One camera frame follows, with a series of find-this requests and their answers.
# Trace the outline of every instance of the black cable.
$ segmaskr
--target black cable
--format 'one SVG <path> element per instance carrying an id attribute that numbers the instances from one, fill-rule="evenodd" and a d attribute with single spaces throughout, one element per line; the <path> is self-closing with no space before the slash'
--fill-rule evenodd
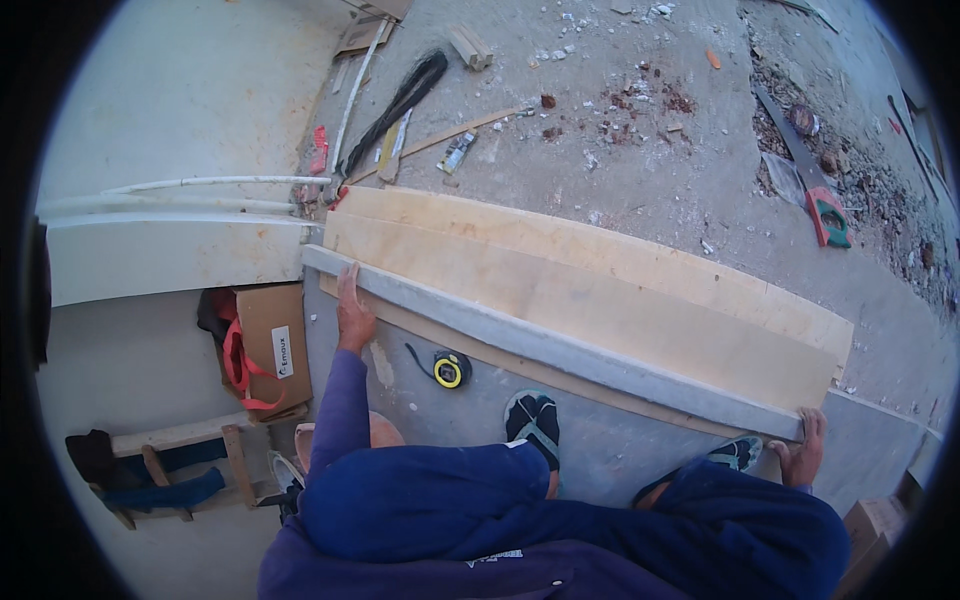
<path id="1" fill-rule="evenodd" d="M 414 347 L 410 346 L 409 344 L 404 344 L 404 346 L 406 346 L 407 349 L 410 350 L 410 353 L 414 355 L 414 362 L 417 363 L 417 366 L 420 367 L 420 370 L 423 371 L 423 373 L 426 374 L 427 377 L 430 377 L 431 379 L 433 379 L 434 378 L 433 373 L 428 371 L 427 369 L 424 369 L 423 365 L 420 364 L 420 358 L 417 356 L 417 351 L 414 350 Z"/>
<path id="2" fill-rule="evenodd" d="M 370 128 L 357 145 L 350 151 L 350 156 L 341 160 L 336 165 L 336 172 L 348 178 L 357 166 L 357 163 L 363 159 L 364 155 L 373 147 L 373 144 L 381 135 L 387 132 L 403 114 L 410 108 L 415 107 L 420 100 L 426 96 L 427 92 L 440 80 L 446 71 L 446 55 L 441 49 L 430 52 L 426 57 L 420 59 L 417 66 L 407 74 L 403 83 L 396 91 L 394 99 L 387 106 L 380 117 L 373 121 Z"/>

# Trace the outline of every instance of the flip-flop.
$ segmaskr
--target flip-flop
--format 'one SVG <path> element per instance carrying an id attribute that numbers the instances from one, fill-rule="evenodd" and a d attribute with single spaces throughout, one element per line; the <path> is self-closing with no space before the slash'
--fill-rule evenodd
<path id="1" fill-rule="evenodd" d="M 540 413 L 543 412 L 543 409 L 552 407 L 554 417 L 556 418 L 557 403 L 554 402 L 550 397 L 540 390 L 520 390 L 507 402 L 507 407 L 503 412 L 503 423 L 504 427 L 507 429 L 507 438 L 508 442 L 515 442 L 517 440 L 530 440 L 530 436 L 533 436 L 533 439 L 537 441 L 536 445 L 541 448 L 542 452 L 549 453 L 552 457 L 552 461 L 547 459 L 547 463 L 550 464 L 551 470 L 560 468 L 560 450 L 557 448 L 557 444 L 560 441 L 560 432 L 559 427 L 554 425 L 550 427 L 551 429 L 557 429 L 557 440 L 554 441 L 547 436 L 546 433 L 540 429 L 538 425 L 538 418 Z M 510 416 L 515 408 L 518 408 L 522 411 L 519 421 L 522 422 L 522 425 L 519 428 L 516 428 L 519 422 L 511 422 Z"/>
<path id="2" fill-rule="evenodd" d="M 740 436 L 712 450 L 707 454 L 707 460 L 743 472 L 756 464 L 762 450 L 763 440 L 759 437 Z M 633 501 L 630 503 L 630 508 L 634 508 L 644 496 L 652 492 L 658 485 L 667 481 L 673 481 L 679 471 L 679 468 L 675 468 L 657 481 L 644 486 L 634 496 Z"/>

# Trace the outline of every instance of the measuring tape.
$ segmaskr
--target measuring tape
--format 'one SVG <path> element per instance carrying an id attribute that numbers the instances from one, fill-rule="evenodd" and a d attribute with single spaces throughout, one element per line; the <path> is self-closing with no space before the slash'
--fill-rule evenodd
<path id="1" fill-rule="evenodd" d="M 437 350 L 433 355 L 433 372 L 428 371 L 420 363 L 420 358 L 414 347 L 404 344 L 414 357 L 414 362 L 420 367 L 420 370 L 426 373 L 426 376 L 432 377 L 448 390 L 459 388 L 470 382 L 470 376 L 473 374 L 473 367 L 469 359 L 455 350 Z"/>

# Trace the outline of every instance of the worker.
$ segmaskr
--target worker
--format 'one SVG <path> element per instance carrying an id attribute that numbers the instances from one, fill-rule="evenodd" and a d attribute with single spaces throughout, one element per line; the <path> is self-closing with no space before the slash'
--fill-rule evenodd
<path id="1" fill-rule="evenodd" d="M 505 444 L 370 448 L 361 349 L 374 314 L 358 265 L 338 279 L 340 339 L 317 413 L 311 468 L 260 566 L 263 598 L 828 598 L 847 565 L 843 522 L 812 495 L 827 421 L 773 443 L 783 485 L 742 471 L 738 438 L 615 509 L 554 499 L 557 405 L 525 391 Z"/>

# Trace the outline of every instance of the blue cloth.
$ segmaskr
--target blue cloth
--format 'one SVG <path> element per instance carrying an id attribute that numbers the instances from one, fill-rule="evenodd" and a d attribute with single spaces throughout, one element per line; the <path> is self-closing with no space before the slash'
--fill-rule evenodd
<path id="1" fill-rule="evenodd" d="M 422 590 L 432 589 L 430 573 L 442 577 L 441 569 L 426 564 L 514 550 L 530 557 L 556 543 L 567 544 L 564 565 L 576 564 L 571 572 L 581 573 L 581 582 L 595 565 L 578 563 L 577 548 L 590 548 L 583 557 L 597 548 L 610 564 L 623 567 L 615 569 L 616 589 L 629 588 L 624 582 L 636 578 L 650 590 L 648 597 L 677 597 L 679 589 L 700 598 L 827 598 L 846 567 L 850 541 L 827 504 L 706 460 L 682 468 L 653 510 L 635 511 L 544 500 L 548 467 L 531 444 L 369 449 L 365 376 L 359 358 L 337 353 L 314 435 L 311 460 L 320 468 L 311 469 L 300 513 L 287 519 L 267 552 L 259 583 L 264 596 L 304 594 L 298 587 L 303 582 L 320 584 L 284 561 L 310 564 L 343 585 L 347 596 L 350 585 L 324 566 L 335 559 L 366 564 L 371 577 L 379 573 L 382 579 L 357 582 L 353 597 L 361 597 L 359 590 L 396 582 L 402 572 L 420 573 L 427 578 Z M 330 432 L 335 437 L 323 441 L 325 417 L 336 427 Z M 348 439 L 360 428 L 366 437 Z M 334 442 L 346 451 L 338 455 Z M 303 555 L 306 547 L 310 558 Z M 545 576 L 543 569 L 531 570 L 530 580 L 513 593 L 538 589 Z M 490 597 L 488 589 L 457 593 Z"/>
<path id="2" fill-rule="evenodd" d="M 138 510 L 154 508 L 185 509 L 200 504 L 221 490 L 224 485 L 224 476 L 218 468 L 212 467 L 200 477 L 194 477 L 170 486 L 103 492 L 101 499 L 107 504 Z"/>

